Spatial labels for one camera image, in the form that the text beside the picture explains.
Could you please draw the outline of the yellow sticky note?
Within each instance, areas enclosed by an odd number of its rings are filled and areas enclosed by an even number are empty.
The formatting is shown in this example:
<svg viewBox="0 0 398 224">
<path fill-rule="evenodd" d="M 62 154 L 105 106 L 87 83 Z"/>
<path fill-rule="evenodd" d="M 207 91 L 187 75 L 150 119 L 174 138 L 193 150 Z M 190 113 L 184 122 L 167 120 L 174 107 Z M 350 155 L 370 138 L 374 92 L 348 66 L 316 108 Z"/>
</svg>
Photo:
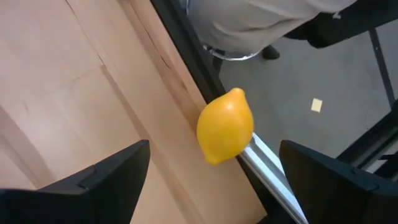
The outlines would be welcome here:
<svg viewBox="0 0 398 224">
<path fill-rule="evenodd" d="M 312 101 L 311 110 L 314 111 L 314 112 L 317 112 L 317 113 L 321 112 L 322 104 L 323 104 L 322 100 L 314 98 L 313 101 Z"/>
</svg>

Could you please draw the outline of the yellow lemon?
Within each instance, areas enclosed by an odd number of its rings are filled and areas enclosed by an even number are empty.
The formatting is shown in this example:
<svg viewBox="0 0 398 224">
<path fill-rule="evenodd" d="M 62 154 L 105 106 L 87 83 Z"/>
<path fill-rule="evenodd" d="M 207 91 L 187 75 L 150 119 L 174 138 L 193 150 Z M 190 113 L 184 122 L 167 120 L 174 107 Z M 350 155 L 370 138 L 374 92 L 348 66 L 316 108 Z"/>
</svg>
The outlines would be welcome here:
<svg viewBox="0 0 398 224">
<path fill-rule="evenodd" d="M 254 118 L 240 88 L 233 88 L 206 105 L 197 122 L 198 143 L 205 160 L 213 165 L 242 153 L 253 132 Z"/>
</svg>

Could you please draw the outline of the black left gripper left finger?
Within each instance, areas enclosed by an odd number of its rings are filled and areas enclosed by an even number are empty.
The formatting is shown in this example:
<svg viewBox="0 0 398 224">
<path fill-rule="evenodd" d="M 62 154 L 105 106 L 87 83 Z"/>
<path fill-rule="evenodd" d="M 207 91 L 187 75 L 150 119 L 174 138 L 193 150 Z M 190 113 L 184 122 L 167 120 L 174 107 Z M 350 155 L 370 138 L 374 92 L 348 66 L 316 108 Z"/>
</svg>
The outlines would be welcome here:
<svg viewBox="0 0 398 224">
<path fill-rule="evenodd" d="M 0 224 L 129 224 L 149 161 L 140 140 L 39 190 L 0 189 Z"/>
</svg>

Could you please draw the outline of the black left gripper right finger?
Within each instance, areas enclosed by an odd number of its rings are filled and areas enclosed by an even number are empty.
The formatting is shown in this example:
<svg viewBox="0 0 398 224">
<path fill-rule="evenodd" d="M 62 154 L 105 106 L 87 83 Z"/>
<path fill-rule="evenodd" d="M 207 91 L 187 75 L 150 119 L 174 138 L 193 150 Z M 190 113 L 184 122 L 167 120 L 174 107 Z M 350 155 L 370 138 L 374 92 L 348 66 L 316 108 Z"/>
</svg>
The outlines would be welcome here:
<svg viewBox="0 0 398 224">
<path fill-rule="evenodd" d="M 279 159 L 309 224 L 398 224 L 398 183 L 290 140 Z"/>
</svg>

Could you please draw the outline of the person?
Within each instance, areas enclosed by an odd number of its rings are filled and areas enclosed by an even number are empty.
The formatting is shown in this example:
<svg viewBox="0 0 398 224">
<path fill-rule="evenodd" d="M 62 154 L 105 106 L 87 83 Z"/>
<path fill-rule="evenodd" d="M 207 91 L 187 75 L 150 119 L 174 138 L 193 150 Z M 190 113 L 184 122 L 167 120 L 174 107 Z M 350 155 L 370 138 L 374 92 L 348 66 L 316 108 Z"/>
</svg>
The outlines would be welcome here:
<svg viewBox="0 0 398 224">
<path fill-rule="evenodd" d="M 188 17 L 201 43 L 251 54 L 322 12 L 340 12 L 357 0 L 189 0 Z"/>
</svg>

